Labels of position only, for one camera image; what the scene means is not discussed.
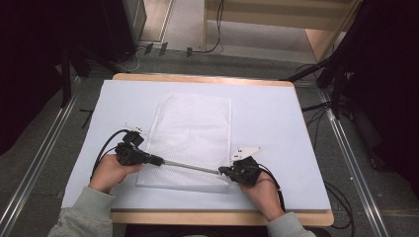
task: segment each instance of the sleeve cuff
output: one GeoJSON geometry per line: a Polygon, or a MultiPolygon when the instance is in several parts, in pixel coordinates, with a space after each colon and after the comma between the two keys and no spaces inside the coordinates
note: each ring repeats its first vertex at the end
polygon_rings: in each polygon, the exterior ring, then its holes
{"type": "Polygon", "coordinates": [[[273,236],[299,236],[306,232],[293,212],[287,213],[268,223],[273,236]]]}
{"type": "Polygon", "coordinates": [[[96,219],[107,220],[114,200],[114,196],[85,187],[73,207],[96,219]]]}

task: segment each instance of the gray carpet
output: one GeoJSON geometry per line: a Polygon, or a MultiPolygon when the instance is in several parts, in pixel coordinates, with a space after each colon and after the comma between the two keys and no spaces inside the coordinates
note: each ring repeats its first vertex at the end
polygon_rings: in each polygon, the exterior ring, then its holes
{"type": "MultiPolygon", "coordinates": [[[[192,75],[233,76],[260,79],[280,79],[294,75],[299,63],[228,57],[220,55],[196,54],[186,57],[184,52],[167,51],[159,57],[158,51],[141,55],[136,73],[175,73],[192,75]]],[[[65,190],[66,182],[78,153],[82,147],[87,127],[82,128],[88,114],[80,110],[94,110],[104,79],[112,78],[105,68],[91,62],[93,72],[83,79],[80,94],[74,108],[55,142],[42,173],[18,218],[10,236],[46,236],[56,222],[62,199],[55,197],[65,190]]],[[[134,68],[135,58],[124,63],[124,67],[134,68]]],[[[314,77],[308,76],[298,85],[297,94],[302,107],[320,103],[318,90],[312,85],[314,77]]],[[[31,164],[43,138],[55,119],[60,104],[58,93],[44,107],[43,111],[28,126],[16,145],[0,157],[0,209],[4,210],[13,191],[19,186],[31,164]]],[[[309,120],[315,113],[304,113],[309,120]]],[[[383,211],[383,219],[391,236],[415,236],[419,225],[419,202],[411,193],[408,184],[397,174],[380,173],[371,168],[369,156],[354,125],[342,117],[345,132],[374,194],[378,207],[383,211]]],[[[314,140],[316,122],[309,128],[314,140]]],[[[315,154],[325,181],[338,187],[349,199],[354,210],[356,235],[374,236],[342,152],[327,116],[320,121],[315,154]]],[[[336,225],[344,225],[348,216],[334,197],[330,197],[334,209],[336,225]]],[[[114,236],[124,236],[124,226],[115,225],[114,236]]],[[[350,236],[350,229],[326,228],[332,236],[350,236]]]]}

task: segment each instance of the metal floor track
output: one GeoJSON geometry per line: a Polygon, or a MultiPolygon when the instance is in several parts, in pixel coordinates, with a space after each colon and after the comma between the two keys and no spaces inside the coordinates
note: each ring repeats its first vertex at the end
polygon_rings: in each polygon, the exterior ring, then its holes
{"type": "MultiPolygon", "coordinates": [[[[321,102],[330,102],[328,93],[325,90],[320,90],[321,102]]],[[[381,218],[381,214],[367,185],[364,175],[358,165],[357,159],[352,151],[349,141],[345,135],[345,131],[338,119],[335,118],[331,110],[327,111],[330,123],[333,131],[335,132],[339,146],[342,150],[346,164],[348,165],[349,172],[353,178],[355,188],[357,189],[358,195],[363,203],[364,210],[370,221],[370,225],[377,237],[388,237],[388,231],[381,218]]]]}
{"type": "Polygon", "coordinates": [[[40,149],[37,152],[31,166],[29,167],[24,179],[22,180],[21,184],[16,189],[15,193],[13,194],[12,198],[9,200],[7,204],[6,210],[3,213],[3,216],[0,220],[0,236],[7,237],[9,236],[12,228],[21,213],[32,188],[35,185],[35,182],[40,175],[42,168],[48,159],[49,153],[58,138],[59,134],[61,133],[62,128],[67,121],[68,116],[71,113],[71,110],[74,106],[74,103],[77,99],[79,89],[81,87],[82,80],[80,77],[76,77],[73,85],[72,85],[72,92],[73,96],[71,97],[70,101],[67,103],[67,106],[61,108],[58,112],[58,115],[55,118],[51,128],[49,129],[45,139],[42,142],[40,149]]]}

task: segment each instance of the forearm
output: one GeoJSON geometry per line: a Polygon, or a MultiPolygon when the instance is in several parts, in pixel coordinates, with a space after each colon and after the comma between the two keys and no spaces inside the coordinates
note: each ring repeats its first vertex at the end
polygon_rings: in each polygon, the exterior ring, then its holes
{"type": "Polygon", "coordinates": [[[48,236],[112,236],[110,213],[114,199],[84,188],[73,207],[61,211],[48,236]]]}
{"type": "Polygon", "coordinates": [[[269,222],[267,226],[271,237],[315,237],[301,226],[292,212],[269,222]]]}

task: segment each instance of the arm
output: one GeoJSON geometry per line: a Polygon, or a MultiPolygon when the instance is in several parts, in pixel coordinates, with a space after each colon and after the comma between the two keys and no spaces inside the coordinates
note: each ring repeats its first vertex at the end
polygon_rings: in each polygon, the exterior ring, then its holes
{"type": "Polygon", "coordinates": [[[112,236],[112,187],[142,166],[121,166],[116,155],[106,155],[99,164],[89,187],[83,189],[73,207],[63,209],[48,236],[112,236]]]}
{"type": "Polygon", "coordinates": [[[302,228],[294,213],[284,213],[275,183],[265,172],[261,173],[254,187],[239,186],[268,220],[267,227],[272,237],[315,236],[302,228]]]}

